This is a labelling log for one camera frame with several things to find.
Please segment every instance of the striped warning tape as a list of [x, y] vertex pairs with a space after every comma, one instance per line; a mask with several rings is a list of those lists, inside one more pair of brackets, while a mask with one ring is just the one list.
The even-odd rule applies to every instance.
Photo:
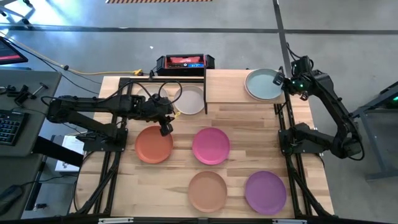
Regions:
[[106, 3], [210, 2], [213, 0], [106, 0]]

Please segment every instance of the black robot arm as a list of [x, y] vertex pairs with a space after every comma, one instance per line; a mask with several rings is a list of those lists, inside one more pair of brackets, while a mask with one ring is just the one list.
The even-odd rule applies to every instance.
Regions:
[[156, 94], [148, 101], [139, 95], [115, 95], [109, 98], [61, 96], [51, 99], [47, 119], [52, 123], [71, 123], [87, 129], [86, 135], [78, 136], [79, 140], [87, 143], [87, 151], [122, 151], [126, 144], [127, 129], [118, 128], [116, 124], [100, 123], [79, 112], [104, 112], [121, 118], [159, 122], [163, 136], [173, 131], [170, 122], [174, 118], [167, 116], [174, 112], [173, 106], [168, 98]]
[[337, 133], [334, 137], [329, 136], [300, 123], [289, 129], [284, 136], [284, 144], [290, 144], [289, 147], [293, 146], [297, 152], [305, 152], [304, 146], [308, 146], [306, 141], [310, 141], [321, 147], [312, 152], [330, 150], [341, 159], [360, 153], [361, 136], [353, 118], [342, 104], [341, 98], [337, 97], [330, 76], [319, 70], [312, 70], [312, 65], [312, 60], [307, 56], [300, 57], [292, 62], [293, 77], [285, 78], [284, 74], [279, 73], [274, 83], [282, 84], [282, 89], [291, 95], [301, 95], [302, 100], [308, 100], [312, 95], [317, 96], [337, 124]]

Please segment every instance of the keyboard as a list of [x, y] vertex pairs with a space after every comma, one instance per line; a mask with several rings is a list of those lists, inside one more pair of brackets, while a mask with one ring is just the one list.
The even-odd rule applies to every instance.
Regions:
[[15, 146], [28, 113], [0, 110], [0, 145]]

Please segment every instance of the computer monitor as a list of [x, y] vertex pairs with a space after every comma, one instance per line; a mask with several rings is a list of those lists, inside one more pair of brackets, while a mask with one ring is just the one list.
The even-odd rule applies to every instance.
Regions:
[[28, 59], [0, 37], [0, 65], [27, 62]]

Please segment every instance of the orange plate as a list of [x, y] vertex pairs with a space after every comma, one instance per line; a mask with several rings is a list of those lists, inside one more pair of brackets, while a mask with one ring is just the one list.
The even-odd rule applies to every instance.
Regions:
[[172, 153], [173, 137], [162, 136], [159, 126], [148, 127], [139, 133], [136, 139], [136, 153], [144, 162], [155, 164], [167, 159]]
[[203, 171], [193, 177], [188, 186], [191, 204], [201, 212], [215, 212], [224, 207], [226, 183], [213, 171]]

